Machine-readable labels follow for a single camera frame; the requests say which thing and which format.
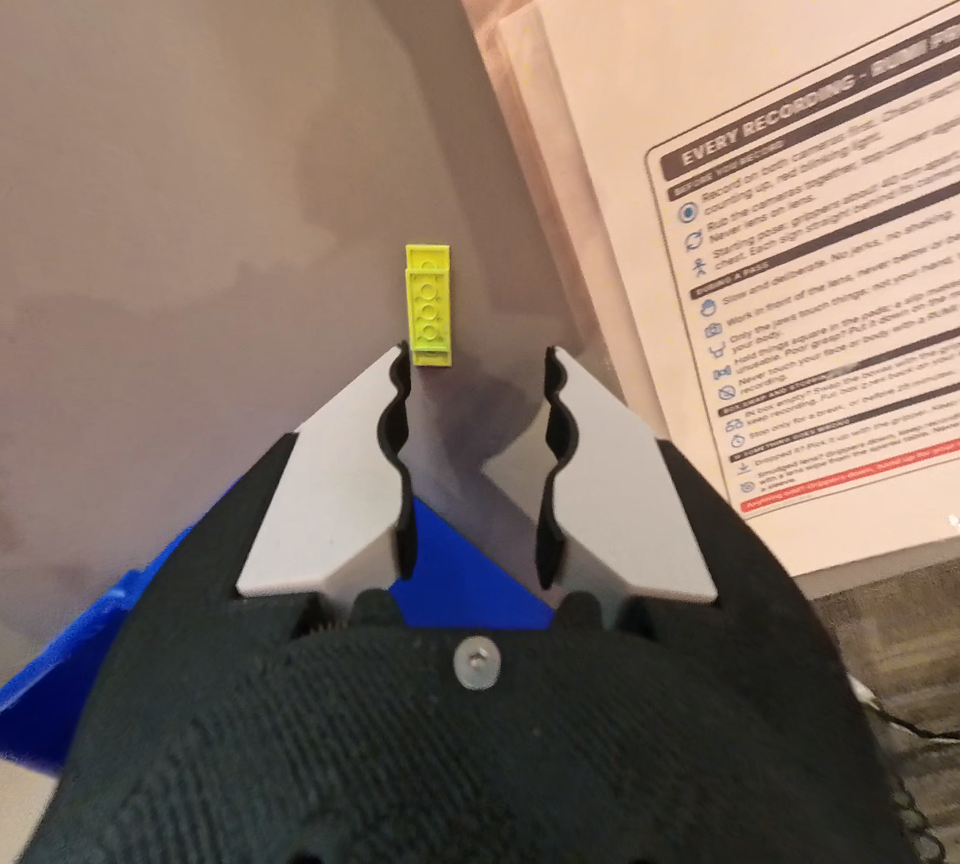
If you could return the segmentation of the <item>laminated instruction sheet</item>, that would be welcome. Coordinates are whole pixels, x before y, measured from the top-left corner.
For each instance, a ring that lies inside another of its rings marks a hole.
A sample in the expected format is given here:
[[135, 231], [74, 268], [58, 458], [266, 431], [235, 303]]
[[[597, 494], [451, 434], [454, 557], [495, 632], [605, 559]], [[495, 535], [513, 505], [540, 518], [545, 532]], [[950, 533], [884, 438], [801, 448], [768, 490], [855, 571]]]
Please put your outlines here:
[[627, 403], [796, 575], [958, 552], [958, 0], [461, 0]]

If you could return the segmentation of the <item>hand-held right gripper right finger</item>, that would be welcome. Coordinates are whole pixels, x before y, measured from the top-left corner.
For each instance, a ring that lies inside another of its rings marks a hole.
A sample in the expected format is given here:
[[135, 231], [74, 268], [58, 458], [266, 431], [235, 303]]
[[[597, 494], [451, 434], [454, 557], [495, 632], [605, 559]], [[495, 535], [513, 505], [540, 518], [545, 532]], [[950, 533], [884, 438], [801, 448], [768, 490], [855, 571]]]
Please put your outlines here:
[[654, 431], [565, 349], [544, 359], [547, 474], [535, 572], [548, 593], [710, 605], [718, 591]]

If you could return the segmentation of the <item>long lime toy plate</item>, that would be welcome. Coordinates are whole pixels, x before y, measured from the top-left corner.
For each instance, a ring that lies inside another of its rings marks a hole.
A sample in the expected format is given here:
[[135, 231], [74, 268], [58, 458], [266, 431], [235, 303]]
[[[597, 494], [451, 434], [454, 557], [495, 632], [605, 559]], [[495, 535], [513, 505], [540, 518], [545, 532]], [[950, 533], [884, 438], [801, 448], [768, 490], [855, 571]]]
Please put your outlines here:
[[[438, 244], [408, 244], [405, 248], [406, 269], [407, 268], [435, 268], [447, 269], [450, 280], [450, 247]], [[451, 283], [450, 283], [450, 305], [451, 305]], [[451, 324], [451, 342], [452, 342], [452, 324]], [[427, 354], [416, 354], [411, 350], [412, 361], [415, 366], [440, 367], [447, 368], [452, 365], [452, 354], [450, 358], [431, 357]]]

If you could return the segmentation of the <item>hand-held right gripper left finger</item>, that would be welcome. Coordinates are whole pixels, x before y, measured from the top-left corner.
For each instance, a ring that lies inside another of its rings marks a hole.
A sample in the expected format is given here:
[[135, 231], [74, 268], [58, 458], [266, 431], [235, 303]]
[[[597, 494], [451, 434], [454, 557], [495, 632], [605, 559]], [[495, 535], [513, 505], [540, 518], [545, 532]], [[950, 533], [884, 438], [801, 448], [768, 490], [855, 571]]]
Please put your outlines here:
[[293, 432], [293, 448], [236, 582], [244, 598], [315, 594], [336, 618], [412, 576], [417, 528], [409, 346], [366, 368]]

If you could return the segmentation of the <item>blue storage bin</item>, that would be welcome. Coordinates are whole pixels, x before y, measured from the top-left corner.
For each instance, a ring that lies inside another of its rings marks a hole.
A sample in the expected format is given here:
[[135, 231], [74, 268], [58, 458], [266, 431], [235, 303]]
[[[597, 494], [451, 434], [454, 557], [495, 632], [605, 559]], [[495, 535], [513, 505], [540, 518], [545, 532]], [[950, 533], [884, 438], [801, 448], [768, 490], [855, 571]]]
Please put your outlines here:
[[[415, 627], [543, 630], [554, 612], [419, 498], [417, 562], [390, 592]], [[81, 713], [114, 641], [150, 582], [193, 530], [127, 571], [1, 689], [1, 757], [42, 775], [61, 773]]]

